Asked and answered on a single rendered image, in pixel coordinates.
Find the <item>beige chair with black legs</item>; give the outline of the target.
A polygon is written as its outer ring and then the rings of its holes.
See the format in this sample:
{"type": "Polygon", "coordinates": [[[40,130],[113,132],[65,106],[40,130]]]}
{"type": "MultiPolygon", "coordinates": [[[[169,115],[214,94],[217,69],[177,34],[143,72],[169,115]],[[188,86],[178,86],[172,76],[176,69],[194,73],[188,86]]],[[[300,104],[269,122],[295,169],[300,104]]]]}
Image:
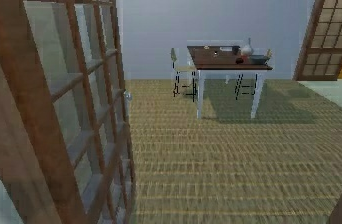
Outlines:
{"type": "MultiPolygon", "coordinates": [[[[270,60],[272,56],[272,51],[268,49],[264,55],[268,56],[270,60]]],[[[249,56],[242,56],[241,58],[247,58],[247,62],[251,64],[249,61],[249,56]]],[[[239,97],[240,95],[254,95],[257,79],[258,79],[258,75],[255,75],[255,79],[253,82],[243,83],[244,75],[240,74],[236,80],[236,85],[234,88],[234,93],[236,94],[236,97],[239,97]]]]}
{"type": "Polygon", "coordinates": [[[197,70],[194,65],[191,63],[188,63],[187,65],[179,65],[178,57],[176,54],[176,50],[172,48],[170,50],[170,59],[172,62],[172,69],[173,69],[173,80],[174,80],[174,85],[173,85],[173,96],[176,97],[181,93],[181,89],[188,89],[190,88],[190,92],[186,92],[186,96],[191,96],[192,101],[196,102],[197,101],[197,82],[196,82],[196,75],[197,75],[197,70]],[[181,77],[182,75],[186,76],[186,83],[181,84],[181,77]]]}

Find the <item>brown table with white legs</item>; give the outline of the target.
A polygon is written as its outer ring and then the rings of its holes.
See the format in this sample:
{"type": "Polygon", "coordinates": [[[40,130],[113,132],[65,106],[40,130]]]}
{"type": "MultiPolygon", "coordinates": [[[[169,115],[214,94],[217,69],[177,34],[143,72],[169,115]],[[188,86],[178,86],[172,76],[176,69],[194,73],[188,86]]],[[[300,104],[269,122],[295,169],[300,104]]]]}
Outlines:
{"type": "Polygon", "coordinates": [[[255,94],[251,106],[250,117],[254,119],[259,107],[260,97],[263,91],[266,73],[272,71],[269,65],[251,65],[248,62],[236,64],[236,59],[242,57],[240,51],[234,55],[232,51],[225,52],[220,50],[220,46],[188,46],[192,62],[197,69],[198,93],[197,93],[197,118],[202,117],[203,97],[205,91],[205,80],[207,75],[222,73],[225,75],[226,82],[236,74],[245,74],[247,71],[258,75],[256,81],[255,94]],[[218,56],[214,56],[214,51],[218,51],[218,56]]]}

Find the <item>brown glazed room door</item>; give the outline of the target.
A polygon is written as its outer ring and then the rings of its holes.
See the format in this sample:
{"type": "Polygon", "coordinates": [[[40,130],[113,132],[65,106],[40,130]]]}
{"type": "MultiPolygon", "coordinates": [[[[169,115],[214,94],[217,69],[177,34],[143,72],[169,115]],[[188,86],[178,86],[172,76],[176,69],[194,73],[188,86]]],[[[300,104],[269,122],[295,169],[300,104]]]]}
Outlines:
{"type": "Polygon", "coordinates": [[[5,224],[129,224],[117,0],[0,0],[5,224]]]}

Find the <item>white vase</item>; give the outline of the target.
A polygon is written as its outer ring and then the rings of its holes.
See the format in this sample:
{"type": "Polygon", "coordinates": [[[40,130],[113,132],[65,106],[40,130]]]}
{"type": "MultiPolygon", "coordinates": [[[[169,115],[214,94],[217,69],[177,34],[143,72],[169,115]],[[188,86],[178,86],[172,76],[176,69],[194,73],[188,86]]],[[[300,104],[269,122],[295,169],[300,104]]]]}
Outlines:
{"type": "Polygon", "coordinates": [[[247,44],[241,48],[241,55],[250,56],[253,54],[253,52],[254,52],[254,49],[251,46],[251,39],[248,39],[247,44]]]}

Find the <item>dark blue bowl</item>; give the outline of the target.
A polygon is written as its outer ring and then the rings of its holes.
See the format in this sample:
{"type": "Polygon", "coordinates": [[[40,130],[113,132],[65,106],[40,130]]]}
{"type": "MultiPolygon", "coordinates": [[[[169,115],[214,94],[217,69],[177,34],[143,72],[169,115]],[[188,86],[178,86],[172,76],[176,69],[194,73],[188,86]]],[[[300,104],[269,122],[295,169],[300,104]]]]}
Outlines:
{"type": "Polygon", "coordinates": [[[251,64],[263,65],[269,61],[269,57],[266,55],[250,55],[249,61],[251,64]]]}

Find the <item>brown lattice room door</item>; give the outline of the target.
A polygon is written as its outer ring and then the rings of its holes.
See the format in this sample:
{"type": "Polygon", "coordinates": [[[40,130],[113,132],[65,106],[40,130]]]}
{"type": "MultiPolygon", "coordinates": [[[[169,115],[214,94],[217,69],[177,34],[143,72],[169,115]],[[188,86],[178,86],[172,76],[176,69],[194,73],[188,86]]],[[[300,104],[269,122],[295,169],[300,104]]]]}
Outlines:
{"type": "Polygon", "coordinates": [[[341,70],[342,0],[314,0],[293,79],[336,81],[341,70]]]}

